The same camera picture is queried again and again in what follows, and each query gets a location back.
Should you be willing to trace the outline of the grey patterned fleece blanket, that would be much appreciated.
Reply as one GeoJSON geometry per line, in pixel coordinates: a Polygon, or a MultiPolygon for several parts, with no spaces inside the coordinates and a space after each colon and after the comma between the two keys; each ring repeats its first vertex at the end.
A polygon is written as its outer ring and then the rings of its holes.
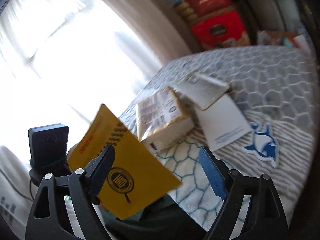
{"type": "Polygon", "coordinates": [[[206,51],[169,62],[120,116],[137,133],[136,106],[172,87],[191,111],[194,129],[156,158],[181,181],[170,197],[209,230],[223,200],[199,162],[207,145],[243,175],[269,174],[287,219],[309,175],[319,132],[319,80],[314,59],[300,49],[250,46],[206,51]]]}

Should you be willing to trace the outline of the blue shark sticker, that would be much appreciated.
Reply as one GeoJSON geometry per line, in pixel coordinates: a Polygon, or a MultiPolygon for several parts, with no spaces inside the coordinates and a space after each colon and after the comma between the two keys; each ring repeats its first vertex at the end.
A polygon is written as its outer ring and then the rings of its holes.
{"type": "Polygon", "coordinates": [[[242,148],[246,153],[255,155],[259,160],[269,162],[273,168],[279,166],[279,144],[273,136],[272,127],[266,124],[263,131],[257,123],[250,124],[251,143],[242,148]]]}

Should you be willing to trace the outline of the red chocolate gift box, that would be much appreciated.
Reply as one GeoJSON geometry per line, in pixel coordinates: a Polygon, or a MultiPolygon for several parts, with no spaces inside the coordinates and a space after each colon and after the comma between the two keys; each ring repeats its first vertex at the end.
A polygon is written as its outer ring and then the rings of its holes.
{"type": "Polygon", "coordinates": [[[191,27],[191,32],[205,50],[251,45],[237,11],[220,14],[197,23],[191,27]]]}

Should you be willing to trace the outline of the cream packaged box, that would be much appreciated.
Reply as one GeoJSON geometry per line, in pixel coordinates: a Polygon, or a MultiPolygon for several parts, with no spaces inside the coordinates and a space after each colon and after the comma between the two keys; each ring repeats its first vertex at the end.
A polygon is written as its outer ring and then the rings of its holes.
{"type": "Polygon", "coordinates": [[[137,138],[154,152],[169,148],[194,128],[191,115],[172,88],[136,104],[137,138]]]}

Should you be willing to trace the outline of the white paper card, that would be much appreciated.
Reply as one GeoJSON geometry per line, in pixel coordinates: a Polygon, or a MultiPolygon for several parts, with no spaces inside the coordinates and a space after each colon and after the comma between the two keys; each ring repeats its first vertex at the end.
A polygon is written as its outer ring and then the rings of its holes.
{"type": "Polygon", "coordinates": [[[196,107],[195,112],[212,152],[235,142],[252,130],[243,113],[227,94],[204,111],[196,107]]]}

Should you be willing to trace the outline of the yellow paper envelope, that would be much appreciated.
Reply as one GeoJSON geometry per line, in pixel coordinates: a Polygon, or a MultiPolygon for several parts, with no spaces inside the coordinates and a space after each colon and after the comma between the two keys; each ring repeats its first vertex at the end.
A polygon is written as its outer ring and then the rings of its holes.
{"type": "Polygon", "coordinates": [[[115,160],[98,197],[117,218],[138,213],[180,186],[180,180],[105,105],[69,155],[68,165],[73,171],[84,168],[107,145],[114,147],[115,160]]]}

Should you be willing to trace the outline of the silver foil packet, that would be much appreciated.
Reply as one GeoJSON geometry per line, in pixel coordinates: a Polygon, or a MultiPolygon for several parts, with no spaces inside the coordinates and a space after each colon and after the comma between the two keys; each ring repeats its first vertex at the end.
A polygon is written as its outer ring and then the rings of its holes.
{"type": "Polygon", "coordinates": [[[174,87],[204,111],[221,98],[230,85],[204,73],[191,72],[175,83],[174,87]]]}

